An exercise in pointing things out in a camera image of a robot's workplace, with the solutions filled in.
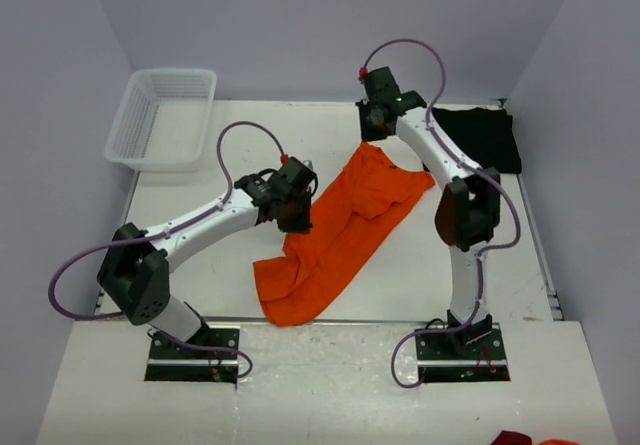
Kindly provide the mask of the orange t shirt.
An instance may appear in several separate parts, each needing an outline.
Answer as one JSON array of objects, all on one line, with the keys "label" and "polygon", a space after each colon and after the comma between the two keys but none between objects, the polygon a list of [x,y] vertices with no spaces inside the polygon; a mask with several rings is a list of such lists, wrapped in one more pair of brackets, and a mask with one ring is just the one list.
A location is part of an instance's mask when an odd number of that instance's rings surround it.
[{"label": "orange t shirt", "polygon": [[317,318],[434,186],[430,173],[404,170],[361,143],[312,204],[311,231],[287,234],[281,256],[253,263],[267,321],[286,327]]}]

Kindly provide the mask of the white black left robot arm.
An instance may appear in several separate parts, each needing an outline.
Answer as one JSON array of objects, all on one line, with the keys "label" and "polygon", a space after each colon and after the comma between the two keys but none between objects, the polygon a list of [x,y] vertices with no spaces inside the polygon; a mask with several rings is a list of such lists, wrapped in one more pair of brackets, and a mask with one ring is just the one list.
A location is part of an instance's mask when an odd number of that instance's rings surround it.
[{"label": "white black left robot arm", "polygon": [[219,347],[190,305],[170,291],[170,276],[209,246],[238,232],[275,222],[284,233],[308,233],[318,177],[308,161],[288,157],[276,170],[245,175],[212,202],[172,222],[116,230],[97,281],[135,325],[149,325],[187,358]]}]

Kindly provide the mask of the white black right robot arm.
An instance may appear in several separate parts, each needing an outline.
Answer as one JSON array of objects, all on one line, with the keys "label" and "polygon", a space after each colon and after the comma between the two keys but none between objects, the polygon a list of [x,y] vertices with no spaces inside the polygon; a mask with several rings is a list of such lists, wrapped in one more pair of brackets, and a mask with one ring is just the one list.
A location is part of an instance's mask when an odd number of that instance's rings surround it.
[{"label": "white black right robot arm", "polygon": [[487,180],[500,180],[493,168],[482,170],[444,132],[426,101],[403,92],[391,70],[359,71],[365,98],[358,101],[360,133],[366,142],[398,137],[416,153],[441,189],[436,210],[438,236],[450,252],[452,297],[447,310],[446,345],[456,357],[477,351],[492,330],[486,305],[486,257],[500,221],[500,195]]}]

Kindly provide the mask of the folded black t shirt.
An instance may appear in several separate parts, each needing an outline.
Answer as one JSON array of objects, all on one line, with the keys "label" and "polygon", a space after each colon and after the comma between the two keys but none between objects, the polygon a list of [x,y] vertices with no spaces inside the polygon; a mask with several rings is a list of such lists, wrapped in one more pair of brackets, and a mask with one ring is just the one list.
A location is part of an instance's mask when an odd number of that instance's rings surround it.
[{"label": "folded black t shirt", "polygon": [[522,172],[513,117],[504,109],[432,107],[428,116],[428,124],[437,124],[433,125],[434,139],[453,161],[465,156],[482,168],[494,167],[500,173],[515,175]]}]

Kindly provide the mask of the white plastic mesh basket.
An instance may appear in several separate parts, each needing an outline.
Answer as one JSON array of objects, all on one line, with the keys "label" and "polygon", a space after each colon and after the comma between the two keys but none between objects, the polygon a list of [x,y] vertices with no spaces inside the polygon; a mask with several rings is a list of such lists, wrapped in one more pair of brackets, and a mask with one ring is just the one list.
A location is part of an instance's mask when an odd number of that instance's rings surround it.
[{"label": "white plastic mesh basket", "polygon": [[134,72],[114,117],[104,148],[105,159],[137,172],[197,170],[216,85],[217,75],[208,69]]}]

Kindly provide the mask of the dark red cloth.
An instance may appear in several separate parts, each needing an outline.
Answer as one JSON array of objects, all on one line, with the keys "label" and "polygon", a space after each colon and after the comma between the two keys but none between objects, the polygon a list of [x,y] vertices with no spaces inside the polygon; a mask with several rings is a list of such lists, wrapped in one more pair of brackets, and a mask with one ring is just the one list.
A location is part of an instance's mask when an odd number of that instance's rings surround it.
[{"label": "dark red cloth", "polygon": [[532,438],[524,433],[502,430],[496,438],[491,442],[491,445],[532,445]]}]

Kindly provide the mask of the orange cloth at edge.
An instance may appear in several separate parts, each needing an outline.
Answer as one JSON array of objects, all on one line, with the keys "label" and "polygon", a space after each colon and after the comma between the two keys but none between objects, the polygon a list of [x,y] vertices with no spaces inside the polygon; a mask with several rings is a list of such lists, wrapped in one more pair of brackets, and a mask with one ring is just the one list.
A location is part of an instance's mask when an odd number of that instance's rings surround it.
[{"label": "orange cloth at edge", "polygon": [[581,445],[581,443],[572,440],[553,438],[541,441],[538,445]]}]

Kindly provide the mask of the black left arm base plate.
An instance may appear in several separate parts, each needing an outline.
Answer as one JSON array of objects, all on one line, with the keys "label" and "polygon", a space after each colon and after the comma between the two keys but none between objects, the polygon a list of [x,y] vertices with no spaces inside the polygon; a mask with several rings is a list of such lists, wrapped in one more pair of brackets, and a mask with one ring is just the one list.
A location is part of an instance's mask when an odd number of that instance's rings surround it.
[{"label": "black left arm base plate", "polygon": [[239,328],[212,328],[199,341],[203,346],[227,347],[233,352],[183,348],[154,329],[149,329],[147,335],[151,344],[144,376],[146,382],[237,383]]}]

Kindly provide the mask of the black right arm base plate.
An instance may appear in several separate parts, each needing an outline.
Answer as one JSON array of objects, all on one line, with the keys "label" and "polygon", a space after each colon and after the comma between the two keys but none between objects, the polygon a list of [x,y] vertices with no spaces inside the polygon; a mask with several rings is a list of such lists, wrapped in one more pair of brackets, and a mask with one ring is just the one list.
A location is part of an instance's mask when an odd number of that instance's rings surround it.
[{"label": "black right arm base plate", "polygon": [[501,329],[463,344],[452,333],[421,334],[414,338],[420,384],[508,382],[510,371]]}]

